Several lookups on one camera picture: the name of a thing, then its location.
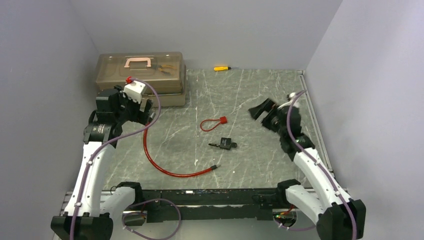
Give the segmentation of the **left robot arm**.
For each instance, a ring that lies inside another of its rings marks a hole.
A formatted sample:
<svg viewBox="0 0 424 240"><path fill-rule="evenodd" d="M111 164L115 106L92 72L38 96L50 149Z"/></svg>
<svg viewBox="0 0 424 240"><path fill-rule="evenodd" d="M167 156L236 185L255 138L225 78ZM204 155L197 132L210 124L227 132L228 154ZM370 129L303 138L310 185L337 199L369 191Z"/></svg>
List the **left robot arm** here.
<svg viewBox="0 0 424 240"><path fill-rule="evenodd" d="M98 93L96 109L83 132L83 157L74 190L63 214L53 216L50 223L59 239L109 240L123 211L145 200L141 184L133 181L119 183L104 202L101 195L118 140L129 137L123 134L123 124L139 123L146 130L155 122L151 100L141 110L149 87L145 82L134 81Z"/></svg>

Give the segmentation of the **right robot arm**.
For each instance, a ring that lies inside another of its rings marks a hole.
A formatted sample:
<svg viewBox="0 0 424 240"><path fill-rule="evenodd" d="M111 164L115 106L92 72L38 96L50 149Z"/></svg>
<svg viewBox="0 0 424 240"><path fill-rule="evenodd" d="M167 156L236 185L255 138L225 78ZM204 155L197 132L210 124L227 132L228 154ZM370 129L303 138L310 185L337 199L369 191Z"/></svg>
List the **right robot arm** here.
<svg viewBox="0 0 424 240"><path fill-rule="evenodd" d="M321 240L359 240L364 236L366 206L353 199L324 165L316 146L302 131L300 108L292 100L278 105L266 99L248 110L252 119L262 113L261 124L279 135L280 146L303 172L315 195L295 180L278 183L276 195L281 203L297 207L314 224Z"/></svg>

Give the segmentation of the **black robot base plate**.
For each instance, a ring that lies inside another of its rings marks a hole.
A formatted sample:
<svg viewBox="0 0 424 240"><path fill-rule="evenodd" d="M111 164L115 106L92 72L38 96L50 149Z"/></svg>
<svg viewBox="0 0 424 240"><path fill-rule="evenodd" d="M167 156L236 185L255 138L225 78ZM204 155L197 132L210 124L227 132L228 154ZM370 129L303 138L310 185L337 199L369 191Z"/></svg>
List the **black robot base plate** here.
<svg viewBox="0 0 424 240"><path fill-rule="evenodd" d="M148 223L177 220L255 219L271 221L295 207L278 196L276 188L149 189L124 213L141 213Z"/></svg>

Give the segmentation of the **black padlock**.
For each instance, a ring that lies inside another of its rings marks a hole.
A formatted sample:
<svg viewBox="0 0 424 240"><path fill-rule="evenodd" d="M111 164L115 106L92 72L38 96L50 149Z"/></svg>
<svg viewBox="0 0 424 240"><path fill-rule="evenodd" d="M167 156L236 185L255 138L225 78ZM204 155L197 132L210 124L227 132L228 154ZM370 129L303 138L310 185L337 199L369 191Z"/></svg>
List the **black padlock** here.
<svg viewBox="0 0 424 240"><path fill-rule="evenodd" d="M209 143L208 145L212 146L212 147L218 147L218 148L224 149L224 150L231 150L231 149L234 149L234 148L231 147L231 143L235 143L235 142L232 141L231 138L222 137L220 139L219 143Z"/></svg>

